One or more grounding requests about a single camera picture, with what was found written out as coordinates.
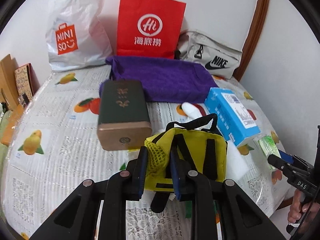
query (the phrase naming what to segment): white nike bag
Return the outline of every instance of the white nike bag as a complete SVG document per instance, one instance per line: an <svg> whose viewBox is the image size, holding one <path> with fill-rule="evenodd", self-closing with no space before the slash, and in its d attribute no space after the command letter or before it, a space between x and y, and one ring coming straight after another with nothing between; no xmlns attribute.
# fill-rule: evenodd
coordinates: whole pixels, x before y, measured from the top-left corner
<svg viewBox="0 0 320 240"><path fill-rule="evenodd" d="M178 42L180 59L199 63L211 74L230 79L239 67L242 52L218 42L199 30L185 31Z"/></svg>
<svg viewBox="0 0 320 240"><path fill-rule="evenodd" d="M104 0L50 0L46 41L53 71L103 65L112 48L97 16Z"/></svg>

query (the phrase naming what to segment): brown wood trim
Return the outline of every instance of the brown wood trim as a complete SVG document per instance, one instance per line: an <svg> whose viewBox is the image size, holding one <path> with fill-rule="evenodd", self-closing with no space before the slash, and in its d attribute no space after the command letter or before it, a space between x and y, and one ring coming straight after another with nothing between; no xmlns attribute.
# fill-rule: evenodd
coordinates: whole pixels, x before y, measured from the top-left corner
<svg viewBox="0 0 320 240"><path fill-rule="evenodd" d="M253 52L257 46L264 22L266 20L268 6L269 6L269 0L257 0L257 6L252 18L248 37L245 40L245 43L242 49L242 58L241 58L240 66L233 73L233 76L238 81L240 81L240 79L242 78L251 60Z"/></svg>
<svg viewBox="0 0 320 240"><path fill-rule="evenodd" d="M292 204L292 201L293 201L293 197L282 201L280 206L277 208L277 210L290 206Z"/></svg>

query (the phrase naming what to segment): orange logo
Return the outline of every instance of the orange logo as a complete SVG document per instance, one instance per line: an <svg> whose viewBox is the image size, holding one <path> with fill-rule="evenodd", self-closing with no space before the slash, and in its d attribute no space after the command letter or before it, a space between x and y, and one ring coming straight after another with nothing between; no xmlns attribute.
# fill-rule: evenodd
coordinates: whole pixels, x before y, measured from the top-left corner
<svg viewBox="0 0 320 240"><path fill-rule="evenodd" d="M59 25L56 31L58 55L72 52L78 49L75 25L67 26L66 23Z"/></svg>

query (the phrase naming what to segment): yellow bag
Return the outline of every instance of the yellow bag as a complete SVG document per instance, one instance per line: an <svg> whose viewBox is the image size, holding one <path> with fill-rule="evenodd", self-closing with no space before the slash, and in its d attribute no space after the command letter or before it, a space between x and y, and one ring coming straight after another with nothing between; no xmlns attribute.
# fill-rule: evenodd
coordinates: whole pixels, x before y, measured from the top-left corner
<svg viewBox="0 0 320 240"><path fill-rule="evenodd" d="M210 129L194 130L207 125ZM171 122L166 131L149 137L148 166L145 189L173 192L169 158L171 147L177 147L179 157L187 161L193 170L208 179L223 182L226 174L227 143L216 128L217 115L209 114L188 123Z"/></svg>

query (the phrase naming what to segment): bolt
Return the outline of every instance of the bolt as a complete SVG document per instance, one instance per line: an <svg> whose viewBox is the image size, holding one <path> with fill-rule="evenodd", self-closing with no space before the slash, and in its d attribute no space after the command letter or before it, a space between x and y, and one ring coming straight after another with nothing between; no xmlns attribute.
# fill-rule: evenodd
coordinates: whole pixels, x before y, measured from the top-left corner
<svg viewBox="0 0 320 240"><path fill-rule="evenodd" d="M191 170L191 171L188 171L188 174L189 174L189 176L191 176L191 177L195 177L195 176L198 175L198 172L196 172L196 171L194 171L194 170Z"/></svg>
<svg viewBox="0 0 320 240"><path fill-rule="evenodd" d="M235 182L232 179L227 179L226 180L226 185L229 187L232 187L235 185Z"/></svg>
<svg viewBox="0 0 320 240"><path fill-rule="evenodd" d="M91 179L86 179L84 182L82 182L82 185L85 187L89 187L92 185L92 180Z"/></svg>
<svg viewBox="0 0 320 240"><path fill-rule="evenodd" d="M130 172L129 171L121 171L120 172L120 176L121 177L128 177L130 175Z"/></svg>

